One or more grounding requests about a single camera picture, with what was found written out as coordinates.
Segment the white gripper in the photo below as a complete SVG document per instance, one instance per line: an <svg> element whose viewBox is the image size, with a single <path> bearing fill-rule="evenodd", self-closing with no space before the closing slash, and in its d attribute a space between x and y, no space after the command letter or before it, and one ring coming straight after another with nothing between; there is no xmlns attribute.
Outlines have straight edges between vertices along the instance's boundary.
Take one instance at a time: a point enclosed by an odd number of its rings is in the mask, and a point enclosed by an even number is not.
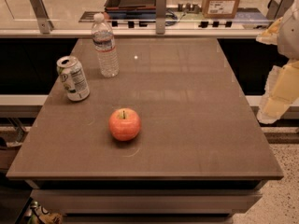
<svg viewBox="0 0 299 224"><path fill-rule="evenodd" d="M273 124L299 98L299 0L265 31L256 37L265 45L278 45L278 52L290 60L282 67L273 66L264 87L257 120Z"/></svg>

